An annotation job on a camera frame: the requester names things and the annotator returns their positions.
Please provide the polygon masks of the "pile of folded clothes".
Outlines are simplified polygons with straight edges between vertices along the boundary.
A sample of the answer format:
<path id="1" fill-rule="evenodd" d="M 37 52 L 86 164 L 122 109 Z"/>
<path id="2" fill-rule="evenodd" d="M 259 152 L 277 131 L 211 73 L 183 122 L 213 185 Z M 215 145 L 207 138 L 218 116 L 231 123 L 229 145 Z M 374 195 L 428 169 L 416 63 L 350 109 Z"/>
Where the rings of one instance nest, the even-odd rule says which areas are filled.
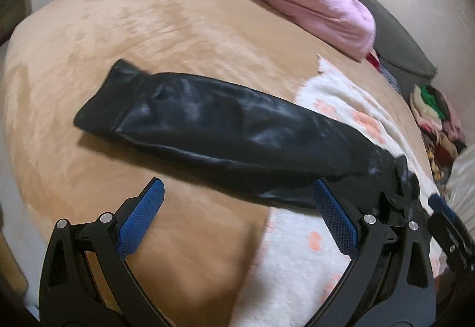
<path id="1" fill-rule="evenodd" d="M 415 85 L 408 101 L 421 132 L 433 180 L 445 185 L 455 160 L 467 149 L 460 119 L 447 97 L 431 85 Z"/>

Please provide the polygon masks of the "grey padded headboard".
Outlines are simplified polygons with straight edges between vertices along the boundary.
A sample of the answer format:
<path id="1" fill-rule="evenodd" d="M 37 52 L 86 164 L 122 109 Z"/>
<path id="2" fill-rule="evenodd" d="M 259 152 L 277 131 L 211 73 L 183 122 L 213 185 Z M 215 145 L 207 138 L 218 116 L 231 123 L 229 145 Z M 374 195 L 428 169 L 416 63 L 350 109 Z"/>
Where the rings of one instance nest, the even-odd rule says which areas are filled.
<path id="1" fill-rule="evenodd" d="M 359 0 L 372 13 L 376 22 L 373 51 L 379 61 L 397 79 L 404 98 L 415 85 L 429 84 L 437 69 L 415 39 L 377 0 Z"/>

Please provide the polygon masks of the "red and blue clothes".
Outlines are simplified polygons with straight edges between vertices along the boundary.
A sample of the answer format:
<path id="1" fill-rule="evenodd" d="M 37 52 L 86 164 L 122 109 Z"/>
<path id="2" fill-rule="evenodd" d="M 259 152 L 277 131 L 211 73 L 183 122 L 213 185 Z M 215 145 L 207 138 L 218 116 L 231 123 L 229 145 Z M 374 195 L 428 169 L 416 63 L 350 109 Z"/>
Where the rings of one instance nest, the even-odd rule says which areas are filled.
<path id="1" fill-rule="evenodd" d="M 379 61 L 379 57 L 376 52 L 369 52 L 367 56 L 365 57 L 366 61 L 370 63 L 371 66 L 373 66 L 376 71 L 382 75 L 385 80 L 392 86 L 392 88 L 398 93 L 401 94 L 401 89 L 398 85 L 397 79 L 390 73 L 388 69 L 386 69 L 385 66 L 381 64 Z"/>

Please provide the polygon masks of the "tan bed sheet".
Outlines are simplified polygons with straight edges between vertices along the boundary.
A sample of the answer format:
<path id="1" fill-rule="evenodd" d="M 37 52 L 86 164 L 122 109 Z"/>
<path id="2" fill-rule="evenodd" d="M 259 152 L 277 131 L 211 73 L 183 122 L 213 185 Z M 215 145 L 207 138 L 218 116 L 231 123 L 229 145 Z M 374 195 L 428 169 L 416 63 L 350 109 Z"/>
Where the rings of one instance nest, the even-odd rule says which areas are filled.
<path id="1" fill-rule="evenodd" d="M 349 260 L 321 176 L 405 156 L 436 189 L 403 98 L 256 0 L 56 0 L 15 29 L 1 101 L 35 229 L 89 222 L 153 177 L 165 201 L 128 264 L 178 326 L 305 322 Z"/>

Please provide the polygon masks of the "white orange patterned blanket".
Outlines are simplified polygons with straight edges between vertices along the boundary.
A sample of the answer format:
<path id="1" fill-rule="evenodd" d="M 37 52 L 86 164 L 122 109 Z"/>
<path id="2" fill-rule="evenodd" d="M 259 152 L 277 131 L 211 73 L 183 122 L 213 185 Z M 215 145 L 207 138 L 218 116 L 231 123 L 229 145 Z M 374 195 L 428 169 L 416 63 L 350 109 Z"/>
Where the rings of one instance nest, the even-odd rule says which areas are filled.
<path id="1" fill-rule="evenodd" d="M 437 191 L 423 170 L 403 132 L 368 92 L 347 78 L 336 66 L 317 58 L 318 74 L 304 83 L 295 97 L 310 108 L 347 124 L 393 156 L 408 158 L 419 182 L 420 200 L 428 206 Z M 316 206 L 323 215 L 273 209 L 262 245 L 231 317 L 231 326 L 303 326 L 336 288 L 352 254 L 339 251 L 334 236 L 357 240 L 356 226 L 342 208 L 337 186 L 316 184 Z"/>

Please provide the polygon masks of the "black leather jacket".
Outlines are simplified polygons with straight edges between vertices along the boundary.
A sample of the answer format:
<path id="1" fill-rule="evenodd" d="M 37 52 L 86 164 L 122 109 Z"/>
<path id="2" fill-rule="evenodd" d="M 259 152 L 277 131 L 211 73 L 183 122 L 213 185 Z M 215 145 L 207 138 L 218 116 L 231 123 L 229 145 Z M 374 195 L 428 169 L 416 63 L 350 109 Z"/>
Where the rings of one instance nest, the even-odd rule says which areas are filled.
<path id="1" fill-rule="evenodd" d="M 74 124 L 180 162 L 209 184 L 261 204 L 310 209 L 318 179 L 364 213 L 397 197 L 420 203 L 405 157 L 347 124 L 214 78 L 152 75 L 120 60 Z"/>

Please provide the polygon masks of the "white striped curtain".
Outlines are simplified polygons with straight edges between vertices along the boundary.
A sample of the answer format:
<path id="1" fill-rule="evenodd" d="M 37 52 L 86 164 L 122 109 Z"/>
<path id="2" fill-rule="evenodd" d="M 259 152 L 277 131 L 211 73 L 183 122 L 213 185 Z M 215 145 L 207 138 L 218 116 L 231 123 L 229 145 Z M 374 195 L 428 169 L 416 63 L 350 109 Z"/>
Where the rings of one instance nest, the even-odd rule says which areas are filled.
<path id="1" fill-rule="evenodd" d="M 472 144 L 454 161 L 445 186 L 449 205 L 471 231 L 474 230 L 474 157 L 475 148 Z"/>

